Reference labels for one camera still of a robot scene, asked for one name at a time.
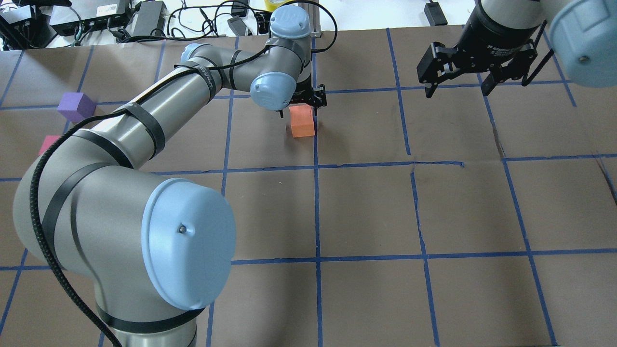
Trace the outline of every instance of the block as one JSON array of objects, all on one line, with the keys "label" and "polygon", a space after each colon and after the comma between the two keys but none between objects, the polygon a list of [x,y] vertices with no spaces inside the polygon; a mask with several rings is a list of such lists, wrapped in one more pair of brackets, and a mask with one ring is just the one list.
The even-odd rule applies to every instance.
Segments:
[{"label": "block", "polygon": [[84,93],[64,93],[58,112],[73,123],[92,117],[96,104]]},{"label": "block", "polygon": [[291,113],[291,135],[293,137],[315,136],[312,106],[291,106],[289,112]]},{"label": "block", "polygon": [[60,138],[60,135],[47,135],[47,136],[45,136],[45,140],[43,140],[43,144],[41,145],[41,149],[39,149],[39,155],[45,153],[45,151],[47,151],[47,149],[52,144],[54,144],[54,142],[56,142],[59,138]]}]

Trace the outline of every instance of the blue grid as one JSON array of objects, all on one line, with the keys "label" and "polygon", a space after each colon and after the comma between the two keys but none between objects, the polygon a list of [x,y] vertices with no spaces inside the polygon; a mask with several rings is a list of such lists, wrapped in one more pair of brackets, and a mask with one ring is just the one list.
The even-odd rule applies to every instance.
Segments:
[{"label": "blue grid", "polygon": [[[402,90],[422,90],[424,87],[423,86],[400,86],[400,81],[398,78],[398,68],[396,65],[396,59],[395,59],[395,55],[394,55],[394,45],[392,42],[392,38],[390,35],[390,30],[386,29],[386,34],[387,34],[387,39],[388,39],[388,44],[389,44],[389,48],[390,48],[390,53],[391,53],[391,58],[392,58],[392,67],[394,69],[394,76],[395,76],[395,82],[396,82],[396,87],[395,88],[367,88],[367,89],[351,89],[351,90],[333,90],[333,91],[328,91],[328,94],[340,94],[340,93],[379,93],[382,91],[396,91],[397,92],[397,96],[399,99],[399,110],[400,110],[400,116],[401,116],[401,121],[402,121],[402,126],[403,126],[403,133],[404,133],[404,139],[405,139],[405,149],[407,150],[407,154],[410,154],[410,148],[409,148],[409,144],[408,144],[408,134],[407,134],[407,124],[405,122],[405,114],[404,114],[404,109],[402,106],[402,95],[401,95],[401,91]],[[545,35],[545,39],[548,42],[549,46],[550,46],[550,42],[549,39],[546,37]],[[238,48],[238,43],[239,40],[238,38],[236,38],[236,49]],[[315,47],[315,39],[313,39],[312,41],[312,46],[313,48]],[[163,42],[162,47],[161,47],[161,51],[160,51],[160,56],[159,56],[159,61],[158,61],[158,65],[157,65],[157,70],[156,70],[156,74],[155,74],[155,78],[154,80],[158,80],[159,78],[159,73],[160,73],[160,68],[161,68],[161,64],[162,64],[162,60],[163,60],[163,56],[164,56],[164,50],[165,50],[165,42]],[[84,68],[84,72],[82,74],[81,80],[80,80],[80,84],[79,87],[77,89],[77,91],[79,92],[81,90],[81,87],[83,86],[83,82],[85,80],[85,76],[86,73],[88,71],[88,66],[89,63],[91,61],[92,55],[94,52],[94,46],[91,48],[90,52],[89,52],[89,56],[88,56],[88,60],[86,62],[85,68]],[[2,94],[2,97],[0,98],[0,111],[1,110],[14,110],[14,109],[41,109],[41,108],[56,108],[57,105],[40,105],[40,106],[20,106],[20,107],[2,107],[2,103],[6,97],[6,94],[8,93],[8,90],[10,88],[10,85],[15,77],[15,74],[17,72],[17,69],[22,61],[22,57],[23,57],[23,51],[21,53],[21,55],[19,56],[19,58],[17,59],[17,63],[13,69],[13,72],[10,76],[9,82]],[[538,84],[538,85],[542,85],[542,84],[563,84],[565,87],[565,90],[568,94],[568,97],[570,98],[572,105],[574,107],[576,107],[576,101],[574,100],[574,97],[570,91],[569,88],[569,83],[571,83],[571,81],[567,80],[565,78],[565,76],[563,75],[563,72],[561,71],[561,68],[559,66],[559,63],[557,61],[556,57],[553,57],[554,59],[554,63],[557,66],[558,72],[561,76],[561,80],[556,80],[556,81],[536,81],[536,82],[532,82],[532,84]],[[315,55],[313,55],[313,86],[315,86],[317,84],[317,60]],[[481,83],[481,79],[480,76],[478,75],[478,84],[472,83],[472,84],[461,84],[461,85],[442,85],[439,86],[439,88],[479,88],[480,87],[480,83]],[[506,87],[506,86],[514,86],[514,85],[518,85],[519,83],[517,82],[507,82],[507,83],[503,83],[502,86]],[[223,195],[225,195],[225,188],[226,188],[226,176],[227,173],[230,172],[266,172],[266,171],[277,171],[277,170],[313,170],[314,171],[314,175],[315,175],[315,245],[316,245],[316,250],[315,250],[315,257],[303,257],[303,258],[273,258],[273,259],[247,259],[247,260],[234,260],[232,261],[232,265],[249,265],[249,264],[285,264],[285,263],[315,263],[315,267],[316,267],[316,281],[317,281],[317,329],[318,329],[318,346],[319,347],[323,347],[323,322],[322,322],[322,314],[321,314],[321,263],[322,262],[349,262],[349,261],[389,261],[389,260],[423,260],[424,261],[424,274],[425,274],[425,280],[426,280],[426,288],[427,288],[427,295],[428,295],[428,304],[429,304],[429,311],[431,314],[431,325],[433,327],[433,336],[434,336],[434,343],[436,346],[440,346],[440,342],[439,342],[439,331],[438,331],[438,327],[437,327],[437,317],[436,317],[436,313],[434,310],[434,301],[433,301],[433,294],[432,294],[432,285],[431,285],[431,279],[430,279],[430,271],[429,271],[429,260],[430,259],[460,259],[460,258],[479,258],[479,257],[518,257],[518,256],[526,256],[529,259],[529,263],[531,266],[531,270],[532,270],[532,274],[534,277],[534,281],[536,284],[536,289],[538,292],[538,296],[540,299],[540,305],[542,306],[542,312],[544,314],[544,318],[545,318],[545,322],[547,325],[547,330],[551,339],[551,343],[555,346],[557,345],[557,339],[555,337],[554,331],[552,329],[552,324],[550,321],[550,316],[549,316],[549,312],[548,309],[546,307],[546,303],[544,300],[544,295],[542,293],[542,286],[540,284],[540,279],[535,267],[535,263],[534,263],[534,256],[556,256],[556,255],[567,255],[567,254],[604,254],[604,253],[617,253],[617,248],[597,248],[597,249],[559,249],[559,250],[549,250],[549,251],[534,251],[531,249],[531,246],[529,244],[529,240],[527,238],[527,234],[526,234],[526,230],[525,230],[525,226],[524,226],[524,222],[523,222],[523,216],[522,213],[520,211],[520,207],[518,204],[518,199],[516,197],[516,191],[515,191],[515,187],[514,184],[512,182],[511,176],[510,176],[510,171],[508,168],[508,163],[509,162],[518,162],[518,161],[551,161],[551,160],[569,160],[569,159],[599,159],[600,161],[603,158],[614,158],[617,157],[617,154],[615,153],[607,153],[607,154],[588,154],[588,155],[580,155],[580,156],[553,156],[553,157],[507,157],[505,155],[505,151],[502,153],[502,164],[503,164],[503,168],[507,177],[507,181],[508,181],[508,186],[510,187],[510,193],[512,195],[512,199],[515,205],[515,210],[516,210],[516,214],[517,214],[517,218],[520,224],[520,228],[521,228],[521,234],[525,243],[525,247],[526,250],[525,251],[513,251],[513,252],[486,252],[486,253],[448,253],[448,254],[430,254],[427,252],[426,250],[426,245],[424,243],[423,240],[423,236],[422,236],[422,231],[421,231],[421,223],[420,223],[420,215],[421,212],[419,210],[419,197],[418,197],[418,192],[417,192],[417,188],[416,188],[416,181],[415,181],[415,174],[412,172],[411,176],[410,176],[410,180],[411,180],[411,188],[412,188],[412,193],[413,193],[413,200],[414,200],[414,207],[415,207],[415,214],[416,214],[416,220],[417,220],[417,227],[418,227],[418,237],[420,239],[420,244],[421,244],[421,254],[398,254],[398,255],[381,255],[381,256],[347,256],[347,257],[321,257],[320,254],[320,213],[319,213],[319,170],[320,169],[336,169],[336,168],[342,168],[342,167],[386,167],[386,166],[400,166],[400,165],[416,165],[416,164],[421,164],[421,165],[458,165],[461,167],[464,167],[465,164],[463,162],[458,162],[458,161],[439,161],[439,162],[419,162],[419,161],[402,161],[402,162],[375,162],[375,163],[359,163],[359,164],[343,164],[343,165],[332,165],[332,164],[328,164],[328,165],[323,165],[323,164],[319,164],[318,162],[318,150],[317,150],[317,146],[318,146],[318,140],[317,140],[317,135],[314,137],[313,139],[313,155],[314,155],[314,160],[313,160],[313,165],[305,165],[305,166],[288,166],[288,167],[259,167],[259,168],[245,168],[245,169],[229,169],[228,168],[228,160],[229,160],[229,146],[230,146],[230,136],[231,136],[231,121],[232,121],[232,113],[233,113],[233,100],[236,98],[249,98],[250,95],[234,95],[233,91],[230,92],[229,96],[216,96],[215,99],[229,99],[230,100],[230,105],[229,105],[229,115],[228,115],[228,126],[227,126],[227,139],[226,139],[226,148],[225,148],[225,163],[224,163],[224,167],[222,170],[208,170],[208,171],[173,171],[173,172],[155,172],[155,174],[159,174],[159,175],[176,175],[176,174],[223,174],[223,180],[222,180],[222,187],[221,187],[221,193]],[[125,104],[128,101],[112,101],[112,102],[98,102],[97,105],[116,105],[116,104]],[[484,97],[484,102],[486,105],[486,109],[487,109],[487,113],[489,116],[489,121],[491,122],[493,129],[495,130],[495,134],[498,134],[497,132],[497,124],[495,123],[495,120],[493,118],[492,115],[492,110],[491,110],[491,106],[490,103],[488,101],[488,99],[486,97]],[[317,127],[317,113],[315,113],[313,115],[313,119],[315,121],[315,126]],[[15,177],[9,177],[9,178],[0,178],[0,183],[1,182],[18,182],[20,180],[20,178],[15,178]],[[607,178],[607,180],[609,181],[609,183],[611,184],[611,187],[613,189],[613,191],[615,190],[615,186],[613,185],[613,182],[610,180],[610,177]],[[6,306],[4,308],[4,312],[2,315],[2,321],[0,321],[0,335],[2,333],[2,330],[4,328],[4,324],[6,323],[6,319],[7,319],[7,315],[9,313],[10,310],[10,305],[15,293],[15,290],[17,289],[17,285],[19,282],[19,278],[21,276],[21,273],[23,271],[30,271],[30,270],[49,270],[49,267],[46,265],[24,265],[25,263],[25,259],[26,256],[28,254],[27,250],[24,250],[23,255],[22,255],[22,259],[20,262],[20,265],[18,266],[0,266],[0,271],[15,271],[15,279],[14,279],[14,283],[12,286],[12,289],[10,291],[10,295],[9,295],[9,300],[6,303]],[[211,342],[212,342],[212,325],[213,325],[213,319],[214,319],[214,313],[215,313],[215,304],[212,303],[209,307],[209,324],[208,324],[208,328],[207,328],[207,341],[206,341],[206,346],[211,346]],[[101,347],[103,345],[103,335],[101,334],[101,337],[99,339],[99,347]]]}]

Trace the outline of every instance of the yellow object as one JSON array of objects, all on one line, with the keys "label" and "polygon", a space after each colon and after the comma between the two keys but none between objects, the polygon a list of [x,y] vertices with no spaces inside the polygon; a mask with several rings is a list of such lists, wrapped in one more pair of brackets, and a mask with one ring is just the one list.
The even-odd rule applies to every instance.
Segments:
[{"label": "yellow object", "polygon": [[274,10],[279,8],[280,5],[284,4],[285,2],[289,2],[291,0],[263,0],[263,1],[266,4],[266,10],[273,12]]}]

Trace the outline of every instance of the purple block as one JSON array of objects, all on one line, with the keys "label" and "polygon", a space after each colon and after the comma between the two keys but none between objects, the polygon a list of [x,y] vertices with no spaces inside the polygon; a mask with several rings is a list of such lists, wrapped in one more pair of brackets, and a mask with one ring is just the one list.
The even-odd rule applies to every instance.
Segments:
[{"label": "purple block", "polygon": [[92,117],[96,104],[84,93],[64,93],[58,112],[73,123]]}]

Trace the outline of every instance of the orange block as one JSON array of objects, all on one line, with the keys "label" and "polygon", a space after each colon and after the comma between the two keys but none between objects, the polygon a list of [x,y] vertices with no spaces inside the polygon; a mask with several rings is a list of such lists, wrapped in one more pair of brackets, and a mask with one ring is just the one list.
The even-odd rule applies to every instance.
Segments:
[{"label": "orange block", "polygon": [[315,136],[312,106],[306,104],[291,106],[289,113],[291,113],[291,135],[293,137]]}]

